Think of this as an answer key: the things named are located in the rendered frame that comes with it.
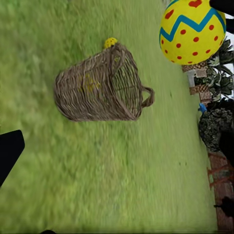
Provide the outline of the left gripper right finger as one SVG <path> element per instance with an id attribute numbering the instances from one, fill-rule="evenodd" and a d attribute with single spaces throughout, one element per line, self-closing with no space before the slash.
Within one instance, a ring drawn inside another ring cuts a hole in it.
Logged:
<path id="1" fill-rule="evenodd" d="M 219 148 L 221 149 L 221 154 L 234 168 L 234 131 L 222 131 Z"/>

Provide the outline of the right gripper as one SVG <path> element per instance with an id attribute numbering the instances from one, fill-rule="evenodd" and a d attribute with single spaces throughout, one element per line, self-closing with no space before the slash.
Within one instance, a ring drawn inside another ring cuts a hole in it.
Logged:
<path id="1" fill-rule="evenodd" d="M 234 16 L 234 0 L 210 0 L 209 5 L 224 14 Z M 226 19 L 226 31 L 234 35 L 234 19 Z"/>

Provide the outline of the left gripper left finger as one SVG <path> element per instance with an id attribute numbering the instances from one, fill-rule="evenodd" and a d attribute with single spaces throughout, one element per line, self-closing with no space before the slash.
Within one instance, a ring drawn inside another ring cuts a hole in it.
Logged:
<path id="1" fill-rule="evenodd" d="M 21 130 L 0 135 L 0 187 L 24 149 Z"/>

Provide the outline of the easter egg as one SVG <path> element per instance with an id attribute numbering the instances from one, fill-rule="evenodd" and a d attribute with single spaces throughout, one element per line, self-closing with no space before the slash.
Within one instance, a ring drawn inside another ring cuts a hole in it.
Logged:
<path id="1" fill-rule="evenodd" d="M 116 42 L 118 42 L 117 39 L 115 38 L 108 38 L 105 43 L 104 43 L 104 48 L 108 48 L 110 47 L 112 44 L 115 44 Z"/>
<path id="2" fill-rule="evenodd" d="M 159 29 L 164 56 L 179 65 L 206 61 L 226 38 L 225 14 L 209 5 L 210 0 L 170 0 Z"/>

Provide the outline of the wicker basket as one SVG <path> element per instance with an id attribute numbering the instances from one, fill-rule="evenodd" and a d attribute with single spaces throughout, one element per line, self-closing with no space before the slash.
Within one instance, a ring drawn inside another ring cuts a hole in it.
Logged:
<path id="1" fill-rule="evenodd" d="M 88 73 L 92 73 L 91 78 Z M 126 86 L 121 86 L 126 102 L 122 91 L 116 88 L 118 74 L 126 79 Z M 142 91 L 150 94 L 144 102 Z M 142 109 L 155 102 L 154 90 L 141 85 L 137 63 L 126 45 L 119 41 L 61 71 L 55 77 L 53 93 L 57 108 L 74 122 L 137 121 Z"/>

